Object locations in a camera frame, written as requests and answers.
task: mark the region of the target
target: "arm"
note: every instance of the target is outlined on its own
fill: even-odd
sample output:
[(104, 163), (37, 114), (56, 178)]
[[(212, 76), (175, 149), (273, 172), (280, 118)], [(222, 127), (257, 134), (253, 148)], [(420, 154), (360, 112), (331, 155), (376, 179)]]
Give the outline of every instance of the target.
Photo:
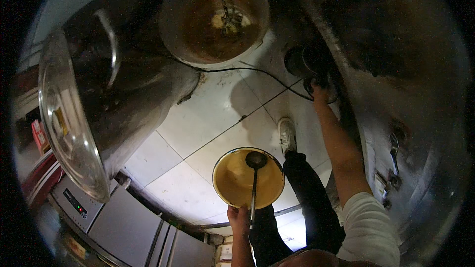
[(313, 97), (313, 107), (322, 126), (325, 147), (335, 175), (336, 190), (344, 208), (353, 195), (360, 192), (372, 194), (364, 174), (363, 156), (326, 104), (327, 91), (313, 86)]
[(239, 210), (228, 206), (229, 224), (233, 230), (233, 260), (231, 267), (254, 267), (249, 243), (249, 215), (247, 205)]

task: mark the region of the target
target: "brown liquid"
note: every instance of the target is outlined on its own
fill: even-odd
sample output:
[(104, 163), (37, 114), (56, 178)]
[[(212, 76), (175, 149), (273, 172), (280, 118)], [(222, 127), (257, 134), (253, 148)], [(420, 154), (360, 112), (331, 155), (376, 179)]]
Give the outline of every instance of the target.
[(223, 10), (221, 0), (196, 0), (187, 11), (183, 24), (183, 39), (188, 49), (210, 62), (222, 62), (240, 55), (257, 39), (258, 21), (248, 0), (232, 0), (234, 8), (246, 15), (251, 25), (240, 27), (237, 35), (223, 35), (220, 28), (213, 27), (211, 19)]

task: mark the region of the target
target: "electric cord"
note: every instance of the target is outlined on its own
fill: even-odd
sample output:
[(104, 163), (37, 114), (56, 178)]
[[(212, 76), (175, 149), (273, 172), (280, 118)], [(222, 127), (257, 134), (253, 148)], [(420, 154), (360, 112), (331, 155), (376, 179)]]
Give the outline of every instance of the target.
[[(312, 101), (313, 102), (313, 99), (310, 98), (310, 97), (306, 97), (302, 94), (300, 94), (299, 92), (296, 92), (294, 90), (292, 90), (290, 87), (293, 86), (286, 86), (281, 80), (279, 80), (277, 77), (275, 77), (274, 75), (270, 74), (269, 72), (267, 71), (264, 71), (262, 69), (258, 69), (258, 68), (252, 68), (252, 67), (235, 67), (235, 68), (225, 68), (225, 69), (215, 69), (215, 70), (204, 70), (204, 69), (201, 69), (201, 68), (198, 68), (198, 67), (192, 67), (194, 70), (196, 71), (199, 71), (199, 72), (223, 72), (223, 71), (231, 71), (231, 70), (238, 70), (238, 69), (247, 69), (247, 70), (253, 70), (253, 71), (258, 71), (258, 72), (262, 72), (262, 73), (265, 73), (267, 75), (269, 75), (271, 78), (273, 78), (274, 80), (276, 80), (278, 83), (280, 83), (282, 86), (285, 87), (286, 90), (289, 90), (290, 92), (294, 93), (295, 95), (298, 95), (300, 96), (301, 98), (305, 99), (305, 100), (308, 100), (308, 101)], [(336, 100), (338, 100), (338, 98), (340, 97), (340, 95), (337, 95), (336, 98), (331, 101), (331, 102), (328, 102), (327, 104), (332, 104), (334, 102), (336, 102)]]

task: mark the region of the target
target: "sticker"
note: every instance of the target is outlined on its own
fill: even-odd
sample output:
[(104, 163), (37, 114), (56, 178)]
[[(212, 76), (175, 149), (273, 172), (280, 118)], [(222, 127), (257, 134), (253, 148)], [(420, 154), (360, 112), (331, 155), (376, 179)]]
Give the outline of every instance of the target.
[(39, 132), (39, 123), (38, 123), (38, 120), (35, 120), (35, 121), (33, 122), (33, 127), (35, 128), (36, 133), (38, 133), (38, 132)]
[(42, 133), (38, 133), (38, 140), (40, 145), (43, 145), (46, 142)]

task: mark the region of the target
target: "leg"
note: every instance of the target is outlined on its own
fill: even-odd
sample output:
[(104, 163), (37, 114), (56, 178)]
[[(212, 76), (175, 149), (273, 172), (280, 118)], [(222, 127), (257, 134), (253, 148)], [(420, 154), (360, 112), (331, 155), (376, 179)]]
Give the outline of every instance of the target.
[(284, 174), (302, 206), (308, 248), (336, 254), (345, 232), (330, 204), (317, 173), (306, 162), (306, 156), (295, 151), (285, 154)]
[(270, 266), (293, 254), (277, 231), (272, 205), (256, 210), (256, 221), (249, 240), (254, 248), (257, 267)]

